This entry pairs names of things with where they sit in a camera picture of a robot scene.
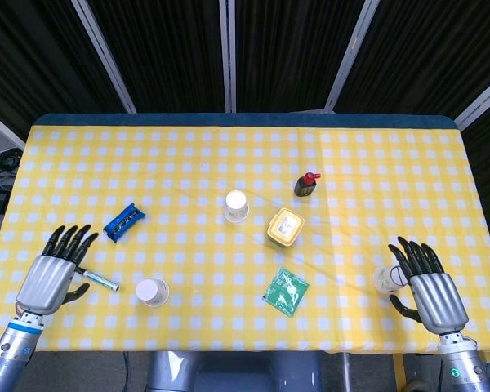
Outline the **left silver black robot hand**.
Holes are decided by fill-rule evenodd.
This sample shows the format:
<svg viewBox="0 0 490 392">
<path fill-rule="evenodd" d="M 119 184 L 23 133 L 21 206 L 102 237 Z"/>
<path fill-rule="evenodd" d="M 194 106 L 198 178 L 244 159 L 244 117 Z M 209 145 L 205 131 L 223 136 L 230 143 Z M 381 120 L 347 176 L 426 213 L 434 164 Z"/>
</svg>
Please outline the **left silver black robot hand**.
<svg viewBox="0 0 490 392">
<path fill-rule="evenodd" d="M 35 319 L 54 314 L 62 305 L 76 301 L 87 292 L 89 283 L 69 289 L 88 248 L 98 237 L 88 234 L 90 225 L 58 227 L 36 256 L 16 296 L 19 319 Z"/>
</svg>

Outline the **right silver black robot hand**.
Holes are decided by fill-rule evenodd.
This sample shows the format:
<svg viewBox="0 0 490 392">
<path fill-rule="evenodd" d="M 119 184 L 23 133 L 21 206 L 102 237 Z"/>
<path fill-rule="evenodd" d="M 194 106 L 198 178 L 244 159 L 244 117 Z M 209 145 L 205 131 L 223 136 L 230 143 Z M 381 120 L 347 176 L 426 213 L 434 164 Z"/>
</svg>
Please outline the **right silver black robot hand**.
<svg viewBox="0 0 490 392">
<path fill-rule="evenodd" d="M 462 331 L 469 322 L 468 314 L 451 276 L 444 271 L 435 251 L 426 243 L 398 237 L 401 248 L 390 244 L 410 287 L 416 308 L 406 307 L 394 294 L 393 307 L 405 318 L 412 319 L 429 332 L 446 335 Z"/>
</svg>

